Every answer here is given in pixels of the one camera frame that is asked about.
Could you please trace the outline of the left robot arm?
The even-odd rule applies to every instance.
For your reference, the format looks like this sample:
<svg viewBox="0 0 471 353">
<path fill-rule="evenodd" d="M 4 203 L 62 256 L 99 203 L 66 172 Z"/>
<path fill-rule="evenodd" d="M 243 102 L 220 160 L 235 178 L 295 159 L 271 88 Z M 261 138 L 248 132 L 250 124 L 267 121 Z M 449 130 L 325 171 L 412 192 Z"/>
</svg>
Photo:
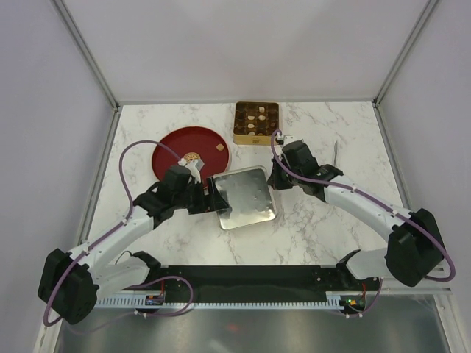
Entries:
<svg viewBox="0 0 471 353">
<path fill-rule="evenodd" d="M 46 303 L 44 324 L 53 326 L 51 311 L 68 324 L 78 324 L 101 298 L 125 288 L 155 289 L 161 280 L 155 258 L 137 252 L 119 264 L 112 260 L 177 210 L 197 215 L 229 207 L 213 178 L 201 182 L 196 168 L 172 165 L 162 180 L 131 201 L 124 219 L 112 229 L 67 252 L 55 249 L 47 255 L 38 288 Z"/>
</svg>

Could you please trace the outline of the silver metal tongs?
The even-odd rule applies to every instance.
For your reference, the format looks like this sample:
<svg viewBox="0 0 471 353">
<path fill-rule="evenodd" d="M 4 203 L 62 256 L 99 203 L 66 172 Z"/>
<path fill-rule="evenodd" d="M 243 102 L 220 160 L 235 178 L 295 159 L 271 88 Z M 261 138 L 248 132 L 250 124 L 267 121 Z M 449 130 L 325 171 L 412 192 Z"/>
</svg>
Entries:
<svg viewBox="0 0 471 353">
<path fill-rule="evenodd" d="M 339 142 L 336 140 L 333 147 L 333 166 L 337 166 L 338 160 L 338 152 L 339 152 Z"/>
</svg>

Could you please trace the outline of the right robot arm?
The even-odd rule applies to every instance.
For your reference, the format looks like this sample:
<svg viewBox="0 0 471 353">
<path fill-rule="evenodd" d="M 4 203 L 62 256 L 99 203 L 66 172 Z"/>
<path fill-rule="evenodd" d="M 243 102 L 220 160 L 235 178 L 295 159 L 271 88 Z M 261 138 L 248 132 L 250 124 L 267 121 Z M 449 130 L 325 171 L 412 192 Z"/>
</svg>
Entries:
<svg viewBox="0 0 471 353">
<path fill-rule="evenodd" d="M 360 189 L 333 165 L 318 164 L 308 145 L 287 135 L 275 138 L 281 149 L 274 151 L 268 183 L 275 190 L 294 187 L 321 202 L 349 213 L 376 231 L 386 247 L 356 250 L 341 259 L 336 281 L 353 290 L 363 279 L 394 277 L 414 287 L 445 260 L 445 245 L 436 219 L 426 209 L 397 207 Z"/>
</svg>

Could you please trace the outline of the silver tin lid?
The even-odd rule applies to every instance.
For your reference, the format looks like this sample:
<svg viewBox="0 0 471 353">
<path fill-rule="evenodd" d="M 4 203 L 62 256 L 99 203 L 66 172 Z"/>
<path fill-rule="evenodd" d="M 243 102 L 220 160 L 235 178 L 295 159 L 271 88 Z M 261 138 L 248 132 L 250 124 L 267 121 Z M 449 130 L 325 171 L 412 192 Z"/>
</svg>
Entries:
<svg viewBox="0 0 471 353">
<path fill-rule="evenodd" d="M 262 165 L 217 174 L 213 180 L 228 203 L 227 209 L 217 212 L 223 230 L 275 220 L 277 206 Z"/>
</svg>

